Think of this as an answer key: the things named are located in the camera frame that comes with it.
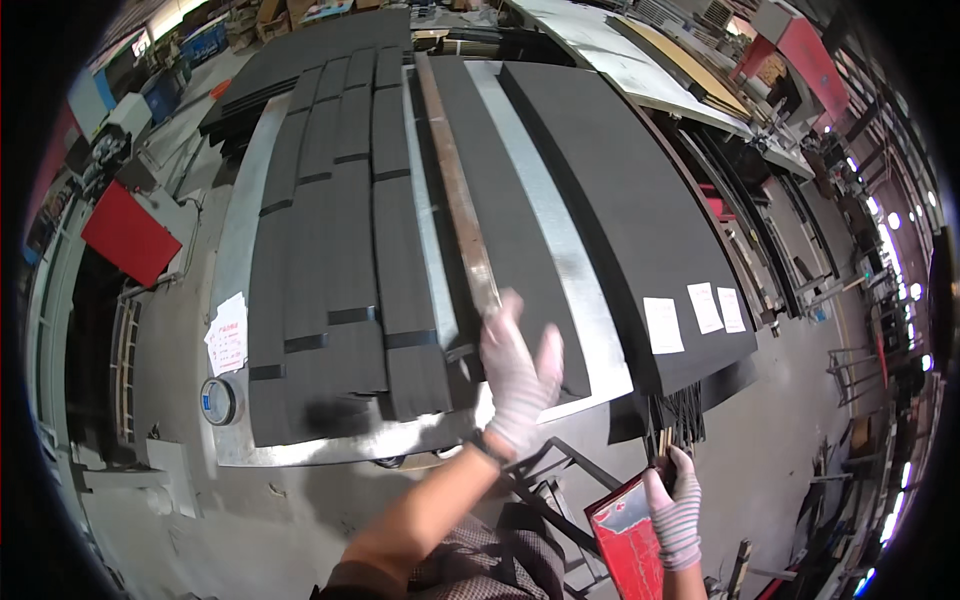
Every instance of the gloved hand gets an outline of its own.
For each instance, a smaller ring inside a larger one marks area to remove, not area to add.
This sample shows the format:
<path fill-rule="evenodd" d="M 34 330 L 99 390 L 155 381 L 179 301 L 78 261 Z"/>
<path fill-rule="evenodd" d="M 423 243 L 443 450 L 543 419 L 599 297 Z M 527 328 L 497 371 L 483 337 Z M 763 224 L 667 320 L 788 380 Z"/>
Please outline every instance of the gloved hand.
<path fill-rule="evenodd" d="M 670 446 L 670 458 L 677 466 L 673 497 L 666 492 L 660 476 L 652 468 L 643 471 L 643 489 L 650 506 L 650 519 L 660 542 L 660 561 L 668 571 L 682 571 L 700 561 L 700 483 L 693 472 L 693 461 L 682 450 Z"/>
<path fill-rule="evenodd" d="M 536 366 L 516 324 L 523 299 L 513 290 L 501 295 L 500 309 L 480 334 L 480 358 L 493 395 L 493 419 L 487 431 L 499 436 L 515 458 L 536 439 L 540 412 L 557 401 L 564 380 L 564 340 L 549 324 L 540 340 Z"/>

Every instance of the black strap band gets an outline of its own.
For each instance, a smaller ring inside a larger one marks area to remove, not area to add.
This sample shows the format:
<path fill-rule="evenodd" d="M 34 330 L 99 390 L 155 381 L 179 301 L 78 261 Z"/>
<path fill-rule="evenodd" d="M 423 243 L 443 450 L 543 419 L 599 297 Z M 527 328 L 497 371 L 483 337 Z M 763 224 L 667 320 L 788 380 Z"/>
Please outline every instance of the black strap band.
<path fill-rule="evenodd" d="M 510 464 L 510 460 L 508 460 L 503 456 L 500 456 L 499 454 L 494 452 L 489 446 L 487 446 L 487 443 L 484 442 L 483 440 L 483 431 L 481 431 L 480 429 L 474 429 L 473 434 L 470 435 L 470 438 L 468 441 L 471 444 L 475 445 L 478 450 L 480 450 L 487 456 L 494 459 L 496 463 L 500 465 L 501 468 L 504 468 Z"/>

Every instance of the white paper label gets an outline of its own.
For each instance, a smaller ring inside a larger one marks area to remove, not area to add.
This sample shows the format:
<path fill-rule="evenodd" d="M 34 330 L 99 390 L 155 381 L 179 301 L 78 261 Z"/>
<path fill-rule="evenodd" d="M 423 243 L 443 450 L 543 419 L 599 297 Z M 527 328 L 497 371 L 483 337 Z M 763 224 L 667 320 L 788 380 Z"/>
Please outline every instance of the white paper label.
<path fill-rule="evenodd" d="M 740 316 L 740 303 L 736 301 L 736 290 L 729 287 L 717 288 L 717 299 L 720 300 L 720 310 L 723 312 L 723 324 L 727 333 L 746 331 L 743 318 Z"/>
<path fill-rule="evenodd" d="M 647 316 L 647 335 L 654 354 L 684 351 L 677 321 L 677 307 L 672 298 L 644 298 L 643 312 Z"/>
<path fill-rule="evenodd" d="M 247 305 L 238 292 L 220 306 L 204 336 L 213 376 L 242 369 L 247 362 Z"/>
<path fill-rule="evenodd" d="M 713 301 L 713 291 L 710 289 L 709 281 L 688 285 L 686 291 L 690 294 L 690 301 L 693 302 L 693 312 L 697 315 L 700 333 L 723 329 L 723 322 L 720 321 L 720 313 L 717 312 L 716 302 Z"/>

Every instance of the orange bucket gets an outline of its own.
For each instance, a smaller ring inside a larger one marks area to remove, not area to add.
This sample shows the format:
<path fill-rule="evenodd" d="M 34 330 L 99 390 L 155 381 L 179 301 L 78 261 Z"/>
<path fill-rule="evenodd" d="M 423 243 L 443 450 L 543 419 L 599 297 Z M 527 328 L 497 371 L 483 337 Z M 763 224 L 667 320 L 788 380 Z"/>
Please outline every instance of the orange bucket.
<path fill-rule="evenodd" d="M 220 82 L 216 87 L 210 90 L 210 97 L 214 100 L 220 100 L 220 97 L 224 95 L 224 92 L 227 91 L 227 88 L 230 87 L 230 82 L 232 80 L 226 80 L 225 82 Z"/>

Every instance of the stacked dark boards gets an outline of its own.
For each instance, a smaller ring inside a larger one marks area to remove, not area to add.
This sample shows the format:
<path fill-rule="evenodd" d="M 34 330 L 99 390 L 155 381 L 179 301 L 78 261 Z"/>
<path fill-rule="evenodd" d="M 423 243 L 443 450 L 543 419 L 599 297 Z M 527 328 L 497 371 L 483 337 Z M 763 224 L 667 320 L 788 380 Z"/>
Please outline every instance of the stacked dark boards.
<path fill-rule="evenodd" d="M 453 130 L 496 283 L 524 300 L 520 332 L 537 348 L 554 323 L 564 336 L 560 402 L 590 395 L 587 365 L 550 250 L 500 134 L 461 57 L 430 60 Z"/>
<path fill-rule="evenodd" d="M 226 142 L 224 156 L 241 156 L 267 101 L 293 89 L 300 75 L 360 48 L 398 48 L 409 54 L 410 17 L 404 11 L 363 12 L 270 40 L 233 77 L 204 117 L 210 145 Z"/>
<path fill-rule="evenodd" d="M 500 83 L 580 231 L 637 390 L 672 394 L 756 351 L 752 331 L 700 333 L 686 286 L 738 286 L 696 199 L 624 100 L 599 75 L 554 65 L 505 62 Z M 674 300 L 683 352 L 652 353 L 644 297 Z"/>
<path fill-rule="evenodd" d="M 410 182 L 398 47 L 300 76 L 264 183 L 250 286 L 258 446 L 451 409 Z"/>

